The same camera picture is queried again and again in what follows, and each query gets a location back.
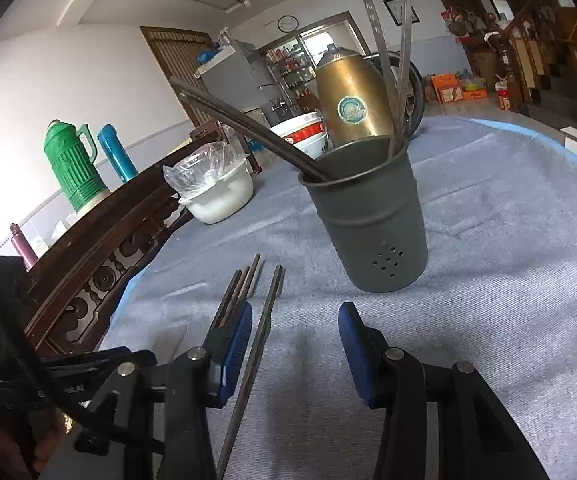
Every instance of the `blue gripper pad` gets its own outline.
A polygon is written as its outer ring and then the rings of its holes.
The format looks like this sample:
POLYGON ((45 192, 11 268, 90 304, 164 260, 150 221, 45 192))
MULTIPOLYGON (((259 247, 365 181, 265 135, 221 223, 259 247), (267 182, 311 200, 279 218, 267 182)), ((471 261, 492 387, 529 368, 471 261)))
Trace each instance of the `blue gripper pad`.
POLYGON ((340 338, 358 395, 371 409, 383 404, 381 354, 389 347, 379 330, 364 326, 351 301, 345 301, 337 316, 340 338))
POLYGON ((246 348, 251 337, 252 308, 248 301, 244 302, 242 316, 237 324, 231 343, 222 362, 221 387, 217 397, 222 404, 226 404, 235 393, 237 380, 240 376, 246 348))

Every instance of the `bolt head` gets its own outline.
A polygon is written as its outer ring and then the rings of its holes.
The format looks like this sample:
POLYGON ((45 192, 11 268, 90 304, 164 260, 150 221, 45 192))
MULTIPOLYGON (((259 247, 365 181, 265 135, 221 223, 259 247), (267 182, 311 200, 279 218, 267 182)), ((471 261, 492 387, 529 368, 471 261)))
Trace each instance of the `bolt head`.
POLYGON ((391 361, 399 361, 400 359, 402 359, 405 356, 405 351, 402 350, 401 348, 393 347, 393 348, 389 348, 385 352, 385 355, 391 361))
POLYGON ((201 346, 196 346, 191 348, 188 352, 186 352, 186 354, 191 361, 198 361, 206 357, 206 350, 201 346))
POLYGON ((118 366, 118 374, 122 377, 126 377, 127 375, 131 375, 135 371, 135 364, 131 362, 122 363, 118 366))
POLYGON ((469 361, 459 361, 457 362, 457 369, 463 374, 470 374, 475 370, 475 366, 469 361))

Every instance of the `orange box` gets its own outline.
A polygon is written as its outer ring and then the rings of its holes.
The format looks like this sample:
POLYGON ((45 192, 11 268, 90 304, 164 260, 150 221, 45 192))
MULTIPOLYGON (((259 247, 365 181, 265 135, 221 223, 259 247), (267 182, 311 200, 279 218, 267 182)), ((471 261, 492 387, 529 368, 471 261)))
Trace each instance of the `orange box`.
POLYGON ((486 90, 475 90, 473 92, 462 92, 462 97, 467 100, 486 99, 488 97, 488 93, 486 93, 486 90))
POLYGON ((440 74, 431 76, 431 81, 435 88, 440 86, 451 86, 457 83, 457 78, 455 74, 440 74))
POLYGON ((463 93, 459 84, 440 86, 435 88, 440 103, 454 103, 455 101, 462 101, 463 93))

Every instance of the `picture frame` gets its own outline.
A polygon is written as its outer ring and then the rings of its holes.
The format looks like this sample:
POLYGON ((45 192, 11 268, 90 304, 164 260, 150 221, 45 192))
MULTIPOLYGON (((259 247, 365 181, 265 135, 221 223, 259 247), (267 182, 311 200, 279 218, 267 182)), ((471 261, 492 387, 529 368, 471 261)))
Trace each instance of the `picture frame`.
MULTIPOLYGON (((387 6, 387 9, 389 10, 389 14, 391 15, 391 18, 393 18, 393 21, 395 22, 395 25, 397 27, 399 27, 400 25, 402 25, 403 22, 403 16, 402 13, 404 12, 404 0, 383 0, 385 6, 387 6)), ((411 10, 413 11, 413 18, 411 20, 411 23, 420 23, 420 19, 417 17, 417 12, 415 12, 415 9, 413 9, 413 6, 411 6, 411 10)))

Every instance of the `hand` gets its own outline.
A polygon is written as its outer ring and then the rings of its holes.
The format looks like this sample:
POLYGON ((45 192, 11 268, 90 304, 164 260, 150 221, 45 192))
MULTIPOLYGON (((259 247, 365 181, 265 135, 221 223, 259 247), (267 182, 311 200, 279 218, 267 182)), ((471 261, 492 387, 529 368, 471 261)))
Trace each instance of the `hand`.
MULTIPOLYGON (((46 462, 57 449, 62 438, 66 434, 63 422, 60 422, 61 414, 56 413, 56 422, 49 428, 46 434, 35 446, 35 460, 33 467, 42 472, 46 462)), ((30 478, 19 446, 0 425, 0 467, 5 470, 14 480, 27 480, 30 478)))

